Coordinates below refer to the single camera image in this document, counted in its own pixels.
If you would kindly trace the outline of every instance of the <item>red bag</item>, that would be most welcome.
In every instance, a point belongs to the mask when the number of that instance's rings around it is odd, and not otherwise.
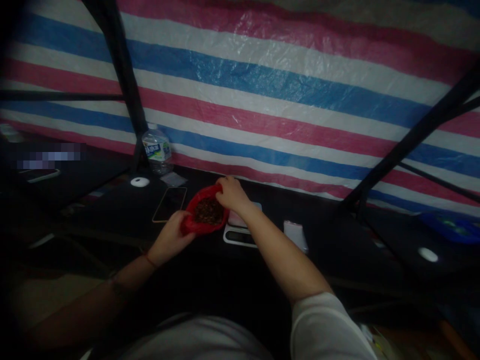
[[[191,215],[186,216],[181,223],[181,232],[183,235],[187,235],[189,233],[195,233],[197,235],[210,234],[215,230],[220,230],[225,225],[227,218],[229,217],[229,210],[226,208],[223,208],[223,219],[218,225],[210,225],[208,223],[194,221],[195,209],[197,208],[199,201],[207,198],[215,199],[215,194],[221,191],[222,185],[216,184],[205,187],[195,194],[193,199],[186,207],[186,211],[188,211]]]

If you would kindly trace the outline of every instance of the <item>brown granules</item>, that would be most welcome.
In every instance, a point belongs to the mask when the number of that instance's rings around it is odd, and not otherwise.
[[[219,225],[223,217],[224,207],[214,198],[204,198],[198,202],[193,220],[196,223]]]

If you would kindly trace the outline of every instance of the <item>tent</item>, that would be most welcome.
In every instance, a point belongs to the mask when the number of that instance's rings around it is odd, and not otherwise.
[[[334,200],[371,173],[480,51],[480,5],[470,1],[116,4],[144,117],[168,135],[176,164]],[[81,1],[31,1],[2,89],[120,94],[104,32]],[[126,154],[140,131],[131,116],[114,99],[3,101],[0,109],[1,121],[22,131]],[[475,197],[479,138],[477,108],[442,124],[403,163]],[[371,206],[480,217],[477,201],[405,166],[383,175],[365,199]]]

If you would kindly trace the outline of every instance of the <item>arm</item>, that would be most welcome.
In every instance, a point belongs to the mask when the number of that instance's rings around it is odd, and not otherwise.
[[[180,233],[180,224],[187,214],[186,211],[174,213],[148,254],[125,266],[113,281],[100,284],[30,330],[27,335],[33,345],[53,349],[98,337],[154,271],[195,238],[194,233],[187,236]]]
[[[246,223],[273,277],[292,304],[322,292],[333,294],[316,266],[249,200],[237,179],[222,177],[218,183],[222,186],[222,192],[216,194],[218,202]]]

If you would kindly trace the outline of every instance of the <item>bottle label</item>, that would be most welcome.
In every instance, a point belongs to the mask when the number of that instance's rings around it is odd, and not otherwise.
[[[165,161],[172,156],[169,143],[166,141],[159,144],[144,142],[143,146],[145,146],[146,156],[150,160]]]

